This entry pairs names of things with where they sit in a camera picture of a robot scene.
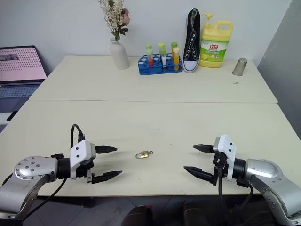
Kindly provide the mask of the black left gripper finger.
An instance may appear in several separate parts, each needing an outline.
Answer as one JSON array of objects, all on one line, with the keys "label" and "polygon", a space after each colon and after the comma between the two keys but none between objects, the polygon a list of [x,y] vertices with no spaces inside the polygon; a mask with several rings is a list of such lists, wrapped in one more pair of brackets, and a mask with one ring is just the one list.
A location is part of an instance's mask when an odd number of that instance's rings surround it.
[{"label": "black left gripper finger", "polygon": [[95,151],[97,154],[110,153],[117,150],[117,148],[111,146],[95,146]]},{"label": "black left gripper finger", "polygon": [[118,176],[122,172],[123,172],[122,170],[111,171],[111,172],[103,173],[100,176],[95,176],[94,174],[91,174],[91,176],[92,176],[91,184],[101,183],[101,182],[110,180],[110,179]]}]

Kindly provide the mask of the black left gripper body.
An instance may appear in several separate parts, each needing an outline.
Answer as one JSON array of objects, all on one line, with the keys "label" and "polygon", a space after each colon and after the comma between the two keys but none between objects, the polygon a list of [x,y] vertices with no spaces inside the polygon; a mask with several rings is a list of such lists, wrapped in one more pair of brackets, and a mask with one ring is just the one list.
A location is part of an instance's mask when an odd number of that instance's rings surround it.
[{"label": "black left gripper body", "polygon": [[80,165],[76,169],[76,178],[85,177],[88,183],[95,183],[95,175],[92,173],[92,168],[94,167],[94,161],[90,161],[86,165]]}]

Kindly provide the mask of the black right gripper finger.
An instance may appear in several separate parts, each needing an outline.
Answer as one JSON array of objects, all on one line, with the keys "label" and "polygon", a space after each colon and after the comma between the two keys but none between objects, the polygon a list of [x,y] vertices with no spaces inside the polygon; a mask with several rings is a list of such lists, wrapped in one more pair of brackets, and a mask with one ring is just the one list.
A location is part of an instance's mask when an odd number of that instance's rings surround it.
[{"label": "black right gripper finger", "polygon": [[184,169],[189,172],[191,175],[193,175],[196,178],[202,179],[204,181],[207,181],[211,183],[212,185],[216,185],[217,183],[217,176],[213,175],[208,172],[204,172],[202,169],[192,166],[184,166]]},{"label": "black right gripper finger", "polygon": [[197,144],[194,145],[193,148],[204,152],[204,153],[214,153],[214,147],[212,145],[206,145],[206,144]]}]

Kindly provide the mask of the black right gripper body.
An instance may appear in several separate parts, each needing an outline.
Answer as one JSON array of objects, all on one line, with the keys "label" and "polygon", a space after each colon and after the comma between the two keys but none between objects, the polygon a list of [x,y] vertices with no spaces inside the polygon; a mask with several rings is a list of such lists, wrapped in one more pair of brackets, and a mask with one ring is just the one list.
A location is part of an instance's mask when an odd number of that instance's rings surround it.
[{"label": "black right gripper body", "polygon": [[216,152],[214,154],[213,158],[213,164],[214,164],[214,176],[212,180],[212,184],[215,186],[217,184],[217,180],[219,177],[218,169],[222,169],[221,176],[227,177],[228,174],[228,163],[227,163],[228,157],[223,152]]}]

